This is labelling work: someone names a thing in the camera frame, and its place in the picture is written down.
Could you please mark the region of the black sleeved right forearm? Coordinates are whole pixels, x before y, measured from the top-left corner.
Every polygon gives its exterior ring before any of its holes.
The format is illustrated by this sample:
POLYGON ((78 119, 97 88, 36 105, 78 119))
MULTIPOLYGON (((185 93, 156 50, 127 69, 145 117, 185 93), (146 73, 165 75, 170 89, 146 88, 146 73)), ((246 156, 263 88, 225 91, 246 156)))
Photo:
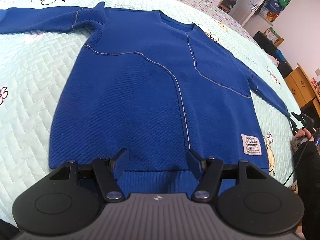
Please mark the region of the black sleeved right forearm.
POLYGON ((305 142, 294 153, 298 195, 304 204, 302 233, 319 239, 319 153, 314 142, 305 142))

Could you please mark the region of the right hand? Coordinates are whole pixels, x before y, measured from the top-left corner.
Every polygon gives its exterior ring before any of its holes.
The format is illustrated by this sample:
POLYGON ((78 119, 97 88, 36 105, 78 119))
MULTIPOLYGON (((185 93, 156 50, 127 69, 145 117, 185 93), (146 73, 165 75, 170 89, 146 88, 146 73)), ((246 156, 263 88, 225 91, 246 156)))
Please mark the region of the right hand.
POLYGON ((299 129, 291 140, 291 147, 293 152, 296 152, 298 148, 307 141, 314 142, 312 134, 306 128, 299 129))

